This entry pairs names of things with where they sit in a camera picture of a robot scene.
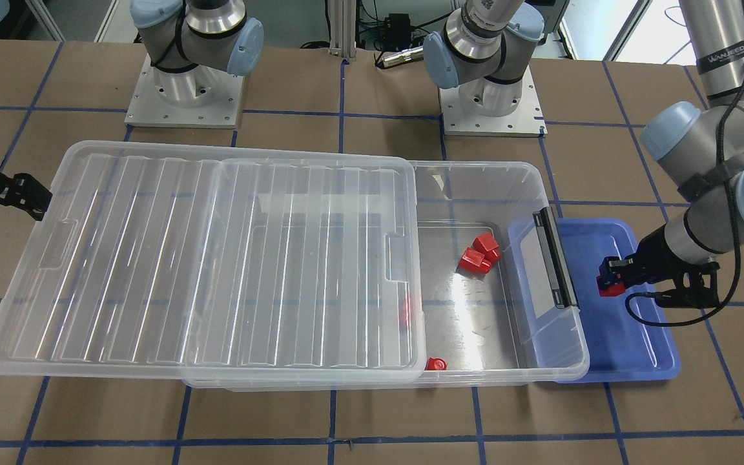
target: tiled table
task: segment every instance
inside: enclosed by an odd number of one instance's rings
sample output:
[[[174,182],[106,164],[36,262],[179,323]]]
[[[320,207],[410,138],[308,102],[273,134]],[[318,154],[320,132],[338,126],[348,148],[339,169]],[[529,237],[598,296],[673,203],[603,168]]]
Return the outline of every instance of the tiled table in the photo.
[[[695,70],[534,61],[546,138],[443,139],[422,65],[381,71],[365,52],[346,64],[268,49],[237,132],[131,129],[124,108],[144,55],[141,45],[0,41],[3,170],[50,185],[83,139],[527,161],[559,214],[620,218],[644,236],[685,204],[638,135],[670,104],[705,105]],[[32,226],[0,207],[0,299]],[[742,277],[712,323],[674,329],[682,372],[671,382],[235,394],[177,380],[0,377],[0,463],[741,464],[744,267]]]

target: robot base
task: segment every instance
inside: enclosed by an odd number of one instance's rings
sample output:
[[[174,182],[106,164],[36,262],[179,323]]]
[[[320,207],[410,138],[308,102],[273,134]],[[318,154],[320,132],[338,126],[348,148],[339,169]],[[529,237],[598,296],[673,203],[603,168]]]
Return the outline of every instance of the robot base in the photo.
[[[504,138],[538,138],[547,133],[538,93],[528,68],[522,78],[524,94],[519,108],[504,117],[486,117],[468,111],[461,103],[458,88],[440,89],[440,108],[447,136],[504,136]]]
[[[134,95],[128,104],[125,123],[135,127],[235,129],[240,115],[244,77],[211,71],[218,74],[216,85],[220,86],[214,98],[197,107],[181,107],[159,95],[154,73],[151,72],[150,57],[145,56]]]

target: clear plastic bin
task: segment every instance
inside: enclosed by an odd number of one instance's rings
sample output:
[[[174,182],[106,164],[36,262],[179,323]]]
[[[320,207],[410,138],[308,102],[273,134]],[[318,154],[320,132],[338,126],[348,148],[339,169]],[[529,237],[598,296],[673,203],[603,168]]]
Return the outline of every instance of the clear plastic bin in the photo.
[[[51,189],[0,306],[0,374],[283,391],[575,380],[590,364],[525,163],[92,141]],[[504,257],[461,273],[485,231]]]

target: transparent plastic lid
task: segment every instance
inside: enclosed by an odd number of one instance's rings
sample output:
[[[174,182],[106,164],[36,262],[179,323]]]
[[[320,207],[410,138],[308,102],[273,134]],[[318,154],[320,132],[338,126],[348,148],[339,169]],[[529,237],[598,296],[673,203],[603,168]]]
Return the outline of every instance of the transparent plastic lid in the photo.
[[[0,305],[0,374],[414,380],[400,158],[85,141]]]

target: blue tray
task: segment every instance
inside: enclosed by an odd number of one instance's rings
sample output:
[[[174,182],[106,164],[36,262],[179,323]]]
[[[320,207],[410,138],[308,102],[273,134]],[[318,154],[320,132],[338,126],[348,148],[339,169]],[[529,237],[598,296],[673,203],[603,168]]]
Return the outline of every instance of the blue tray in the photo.
[[[560,218],[557,221],[567,268],[579,301],[584,336],[590,350],[590,370],[571,383],[669,380],[679,374],[679,353],[667,327],[648,327],[625,310],[631,292],[653,291],[637,285],[618,297],[599,297],[596,276],[605,256],[626,256],[637,241],[630,227],[608,218]],[[665,321],[649,298],[631,301],[643,318]]]

